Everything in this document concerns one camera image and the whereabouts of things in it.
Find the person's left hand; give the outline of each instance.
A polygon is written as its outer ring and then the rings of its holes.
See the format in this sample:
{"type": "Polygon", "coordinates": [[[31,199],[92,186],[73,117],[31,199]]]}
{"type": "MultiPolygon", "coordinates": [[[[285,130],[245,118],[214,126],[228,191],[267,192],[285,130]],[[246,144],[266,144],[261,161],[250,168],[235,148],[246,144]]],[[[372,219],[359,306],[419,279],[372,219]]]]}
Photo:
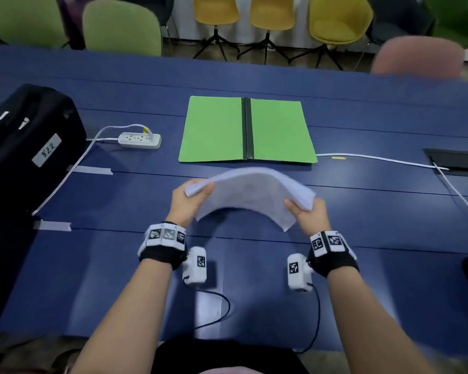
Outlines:
{"type": "Polygon", "coordinates": [[[215,184],[210,182],[200,192],[192,197],[187,197],[186,186],[206,181],[202,178],[195,178],[183,183],[172,193],[172,204],[168,213],[167,222],[173,222],[181,227],[187,228],[193,221],[194,216],[201,207],[201,204],[212,194],[215,184]]]}

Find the green chair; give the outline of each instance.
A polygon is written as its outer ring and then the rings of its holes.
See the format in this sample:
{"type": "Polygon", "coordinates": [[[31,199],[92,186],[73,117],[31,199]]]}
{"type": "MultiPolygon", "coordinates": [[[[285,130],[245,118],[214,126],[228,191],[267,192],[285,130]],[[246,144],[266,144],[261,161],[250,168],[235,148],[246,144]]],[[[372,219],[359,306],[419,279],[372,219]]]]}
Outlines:
{"type": "Polygon", "coordinates": [[[431,35],[468,48],[468,0],[424,0],[435,18],[431,35]]]}
{"type": "Polygon", "coordinates": [[[161,56],[160,23],[149,9],[118,0],[91,1],[83,11],[87,49],[161,56]]]}
{"type": "Polygon", "coordinates": [[[0,39],[9,44],[62,47],[68,43],[56,0],[0,0],[0,39]]]}

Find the black folder spine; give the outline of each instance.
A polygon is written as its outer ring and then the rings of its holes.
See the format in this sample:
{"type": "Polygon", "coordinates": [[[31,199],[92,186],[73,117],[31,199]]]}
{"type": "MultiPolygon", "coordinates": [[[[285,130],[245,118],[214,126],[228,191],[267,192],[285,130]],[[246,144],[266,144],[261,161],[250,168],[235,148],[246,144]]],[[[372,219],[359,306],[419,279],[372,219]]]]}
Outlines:
{"type": "Polygon", "coordinates": [[[243,114],[243,160],[253,159],[253,129],[251,126],[251,99],[241,98],[243,114]]]}

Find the forearm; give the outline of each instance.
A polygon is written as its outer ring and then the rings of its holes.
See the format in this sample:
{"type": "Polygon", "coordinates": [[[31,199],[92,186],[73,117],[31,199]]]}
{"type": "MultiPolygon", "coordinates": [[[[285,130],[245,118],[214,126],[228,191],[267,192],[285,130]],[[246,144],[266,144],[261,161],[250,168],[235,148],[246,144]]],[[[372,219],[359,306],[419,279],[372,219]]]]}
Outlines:
{"type": "Polygon", "coordinates": [[[153,365],[170,264],[144,259],[83,348],[73,374],[149,374],[153,365]]]}
{"type": "Polygon", "coordinates": [[[352,374],[435,374],[351,267],[328,275],[333,312],[352,374]]]}

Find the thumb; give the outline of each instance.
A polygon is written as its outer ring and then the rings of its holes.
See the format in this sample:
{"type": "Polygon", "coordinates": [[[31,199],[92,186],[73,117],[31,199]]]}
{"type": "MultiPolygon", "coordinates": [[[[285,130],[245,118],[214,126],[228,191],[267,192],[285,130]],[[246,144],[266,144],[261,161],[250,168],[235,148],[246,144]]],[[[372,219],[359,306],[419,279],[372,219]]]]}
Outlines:
{"type": "Polygon", "coordinates": [[[296,219],[298,219],[300,213],[303,212],[301,208],[299,208],[293,201],[290,201],[289,199],[284,200],[284,206],[286,206],[288,211],[292,213],[296,219]]]}
{"type": "Polygon", "coordinates": [[[215,183],[209,182],[205,185],[203,189],[196,195],[199,203],[203,203],[210,195],[213,193],[213,189],[215,189],[215,183]]]}

